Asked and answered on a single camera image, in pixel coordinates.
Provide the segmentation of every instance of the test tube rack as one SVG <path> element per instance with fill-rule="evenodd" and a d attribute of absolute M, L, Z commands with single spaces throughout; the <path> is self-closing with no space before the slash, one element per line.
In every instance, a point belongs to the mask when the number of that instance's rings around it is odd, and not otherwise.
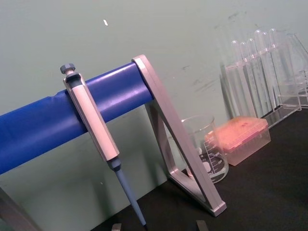
<path fill-rule="evenodd" d="M 308 107 L 308 52 L 295 34 L 257 30 L 232 49 L 234 62 L 223 74 L 233 117 L 263 117 L 272 127 Z"/>

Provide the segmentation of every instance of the pipette tip box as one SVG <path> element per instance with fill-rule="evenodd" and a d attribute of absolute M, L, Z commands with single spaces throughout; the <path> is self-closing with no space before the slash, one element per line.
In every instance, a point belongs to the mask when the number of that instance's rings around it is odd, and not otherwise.
<path fill-rule="evenodd" d="M 265 119 L 238 116 L 216 130 L 217 139 L 228 163 L 236 166 L 270 142 Z"/>

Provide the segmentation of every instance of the green wall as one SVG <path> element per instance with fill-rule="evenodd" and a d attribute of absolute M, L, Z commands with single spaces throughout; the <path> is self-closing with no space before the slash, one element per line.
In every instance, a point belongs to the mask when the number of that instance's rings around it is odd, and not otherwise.
<path fill-rule="evenodd" d="M 0 114 L 62 90 L 64 63 L 88 79 L 145 54 L 181 118 L 211 113 L 221 124 L 219 63 L 230 60 L 230 42 L 275 27 L 307 47 L 307 8 L 307 0 L 1 0 Z M 144 107 L 108 127 L 137 197 L 166 180 Z M 87 231 L 128 205 L 88 134 L 2 174 L 0 187 L 44 231 Z"/>

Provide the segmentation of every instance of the metal stand bracket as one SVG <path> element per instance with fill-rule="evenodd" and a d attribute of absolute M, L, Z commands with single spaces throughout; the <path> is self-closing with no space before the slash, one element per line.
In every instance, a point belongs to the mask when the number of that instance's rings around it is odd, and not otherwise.
<path fill-rule="evenodd" d="M 28 214 L 0 188 L 0 218 L 15 231 L 41 231 Z"/>
<path fill-rule="evenodd" d="M 226 208 L 211 178 L 206 173 L 199 157 L 195 155 L 195 148 L 190 141 L 181 120 L 174 109 L 167 92 L 157 77 L 150 62 L 144 55 L 135 57 L 133 62 L 137 67 L 145 84 L 150 90 L 154 100 L 146 104 L 148 116 L 169 172 L 169 177 L 174 180 L 183 190 L 197 200 L 213 216 L 218 216 Z M 168 142 L 165 126 L 169 129 L 187 165 L 189 166 L 195 181 L 182 173 L 176 166 L 172 151 Z"/>

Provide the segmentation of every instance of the black countertop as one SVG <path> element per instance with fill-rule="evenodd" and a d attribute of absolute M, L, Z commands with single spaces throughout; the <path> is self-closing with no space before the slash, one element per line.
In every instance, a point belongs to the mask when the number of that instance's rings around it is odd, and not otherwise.
<path fill-rule="evenodd" d="M 205 220 L 209 231 L 308 231 L 308 110 L 296 112 L 270 129 L 271 142 L 230 166 L 215 184 L 227 209 L 214 218 L 171 181 L 138 203 L 150 231 L 195 231 Z M 131 206 L 92 231 L 143 231 Z"/>

